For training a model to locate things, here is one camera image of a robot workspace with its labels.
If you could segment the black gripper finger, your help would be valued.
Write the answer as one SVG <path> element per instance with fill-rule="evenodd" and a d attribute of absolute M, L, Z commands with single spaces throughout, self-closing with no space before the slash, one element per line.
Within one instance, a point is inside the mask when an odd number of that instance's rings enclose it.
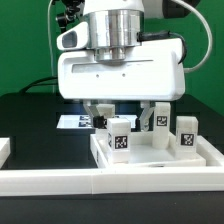
<path fill-rule="evenodd" d="M 98 111 L 97 109 L 98 104 L 92 104 L 89 100 L 85 100 L 83 102 L 83 107 L 86 113 L 89 115 L 91 124 L 94 128 L 98 128 L 98 129 L 106 128 L 106 119 Z"/>
<path fill-rule="evenodd" d="M 149 120 L 154 112 L 155 104 L 150 101 L 141 101 L 140 107 L 142 112 L 135 120 L 136 129 L 138 131 L 148 131 L 150 126 Z"/>

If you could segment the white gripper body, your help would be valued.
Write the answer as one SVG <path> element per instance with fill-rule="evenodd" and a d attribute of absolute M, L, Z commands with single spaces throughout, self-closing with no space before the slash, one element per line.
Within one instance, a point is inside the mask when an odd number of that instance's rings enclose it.
<path fill-rule="evenodd" d="M 185 92 L 183 44 L 178 38 L 144 42 L 125 49 L 122 60 L 98 61 L 87 48 L 83 22 L 57 38 L 62 51 L 58 84 L 66 99 L 173 101 Z"/>

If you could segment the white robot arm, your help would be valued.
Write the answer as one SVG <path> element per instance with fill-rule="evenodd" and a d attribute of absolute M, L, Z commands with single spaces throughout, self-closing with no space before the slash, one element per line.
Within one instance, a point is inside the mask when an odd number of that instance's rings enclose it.
<path fill-rule="evenodd" d="M 170 31 L 146 32 L 146 18 L 183 18 L 201 0 L 61 0 L 62 34 L 57 48 L 63 98 L 81 100 L 95 128 L 108 116 L 100 102 L 174 101 L 185 92 L 184 38 Z"/>

